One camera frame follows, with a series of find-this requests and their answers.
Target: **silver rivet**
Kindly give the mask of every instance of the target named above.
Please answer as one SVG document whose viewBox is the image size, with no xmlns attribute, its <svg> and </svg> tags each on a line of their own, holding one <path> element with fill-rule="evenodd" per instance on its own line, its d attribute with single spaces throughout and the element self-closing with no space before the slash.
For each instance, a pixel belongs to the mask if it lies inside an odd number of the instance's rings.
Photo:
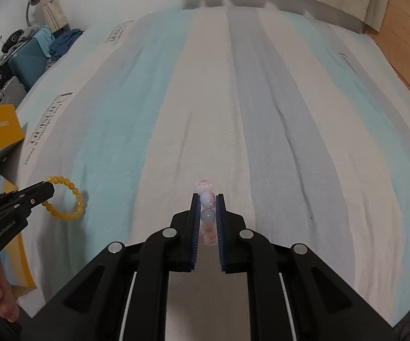
<svg viewBox="0 0 410 341">
<path fill-rule="evenodd" d="M 165 230 L 162 231 L 162 235 L 163 235 L 165 238 L 175 237 L 175 235 L 176 235 L 176 229 L 175 229 L 175 228 L 166 228 Z"/>
<path fill-rule="evenodd" d="M 249 240 L 250 238 L 254 237 L 254 232 L 250 230 L 241 230 L 240 237 Z"/>
<path fill-rule="evenodd" d="M 109 250 L 112 254 L 116 254 L 117 252 L 120 252 L 122 248 L 123 248 L 123 245 L 120 244 L 119 242 L 112 242 L 112 243 L 109 245 L 108 250 Z"/>
<path fill-rule="evenodd" d="M 304 246 L 303 244 L 297 244 L 293 247 L 293 250 L 298 254 L 298 255 L 304 255 L 308 252 L 308 248 Z"/>
</svg>

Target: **beige stripe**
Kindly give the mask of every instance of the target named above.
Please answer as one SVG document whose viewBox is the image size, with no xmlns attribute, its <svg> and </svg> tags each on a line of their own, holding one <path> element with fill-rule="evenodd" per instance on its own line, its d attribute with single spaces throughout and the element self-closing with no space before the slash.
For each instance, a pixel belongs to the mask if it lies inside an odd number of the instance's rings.
<svg viewBox="0 0 410 341">
<path fill-rule="evenodd" d="M 401 271 L 403 243 L 401 212 L 385 159 L 348 99 L 286 17 L 262 9 L 259 16 L 295 79 L 336 167 L 354 241 L 355 290 L 390 320 L 393 278 Z"/>
<path fill-rule="evenodd" d="M 130 243 L 189 209 L 202 178 L 254 227 L 230 49 L 225 9 L 196 11 L 146 153 Z M 198 256 L 193 273 L 170 274 L 166 340 L 249 340 L 246 276 L 221 273 L 217 247 L 200 245 Z"/>
<path fill-rule="evenodd" d="M 349 48 L 355 58 L 360 62 L 362 67 L 365 68 L 371 79 L 393 103 L 399 114 L 406 122 L 407 126 L 410 128 L 410 110 L 408 106 L 399 95 L 398 89 L 393 86 L 393 83 L 383 74 L 383 72 L 381 72 L 377 63 L 368 54 L 367 48 L 363 47 L 357 40 L 352 37 L 352 34 L 350 34 L 350 32 L 346 31 L 345 29 L 336 26 L 331 27 L 341 38 L 342 42 Z M 401 87 L 405 86 L 401 80 L 399 80 L 399 85 Z"/>
</svg>

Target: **clear beaded bracelet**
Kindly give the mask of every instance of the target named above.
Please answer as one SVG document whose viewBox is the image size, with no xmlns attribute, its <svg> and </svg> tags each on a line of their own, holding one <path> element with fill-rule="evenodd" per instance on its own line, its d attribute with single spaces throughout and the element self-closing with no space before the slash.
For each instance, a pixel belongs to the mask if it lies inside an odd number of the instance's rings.
<svg viewBox="0 0 410 341">
<path fill-rule="evenodd" d="M 76 188 L 74 183 L 72 183 L 68 178 L 64 178 L 61 176 L 56 176 L 56 175 L 51 175 L 50 177 L 47 178 L 47 182 L 53 183 L 53 184 L 64 184 L 66 187 L 68 187 L 72 193 L 76 196 L 77 198 L 77 209 L 73 213 L 60 213 L 58 210 L 56 210 L 51 203 L 48 201 L 44 201 L 42 203 L 42 206 L 45 206 L 47 211 L 49 211 L 54 217 L 57 217 L 63 221 L 72 221 L 74 219 L 79 218 L 84 213 L 84 208 L 85 208 L 85 202 L 84 202 L 84 197 L 80 193 L 80 191 Z"/>
</svg>

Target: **striped bed sheet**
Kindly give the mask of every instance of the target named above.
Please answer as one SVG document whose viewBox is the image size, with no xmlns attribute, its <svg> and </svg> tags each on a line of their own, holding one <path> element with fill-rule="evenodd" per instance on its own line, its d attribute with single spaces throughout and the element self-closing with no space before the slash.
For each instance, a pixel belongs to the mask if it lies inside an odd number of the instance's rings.
<svg viewBox="0 0 410 341">
<path fill-rule="evenodd" d="M 410 309 L 410 93 L 368 36 L 248 7 L 153 13 L 85 32 L 18 116 L 17 186 L 64 175 L 87 200 L 77 221 L 42 207 L 29 219 L 29 313 L 109 242 L 167 226 L 202 178 L 273 243 L 311 247 L 390 324 Z M 171 276 L 166 339 L 232 339 L 223 330 L 248 317 L 245 279 L 201 250 L 202 279 Z M 218 303 L 188 290 L 211 284 Z M 216 312 L 212 330 L 199 308 Z"/>
</svg>

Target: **mattress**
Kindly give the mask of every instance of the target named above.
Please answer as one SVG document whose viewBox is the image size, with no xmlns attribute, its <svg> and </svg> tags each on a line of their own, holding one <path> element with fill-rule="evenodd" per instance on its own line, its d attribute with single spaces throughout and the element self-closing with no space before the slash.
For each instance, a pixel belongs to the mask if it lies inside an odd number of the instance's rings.
<svg viewBox="0 0 410 341">
<path fill-rule="evenodd" d="M 41 206 L 29 218 L 32 315 L 111 241 L 168 226 L 202 178 L 273 243 L 311 247 L 390 324 L 410 309 L 410 93 L 368 36 L 246 7 L 109 22 L 18 116 L 16 185 L 63 175 L 86 199 L 80 220 Z M 74 210 L 60 188 L 52 203 Z M 245 277 L 220 273 L 216 247 L 198 260 L 170 277 L 166 339 L 249 340 Z"/>
</svg>

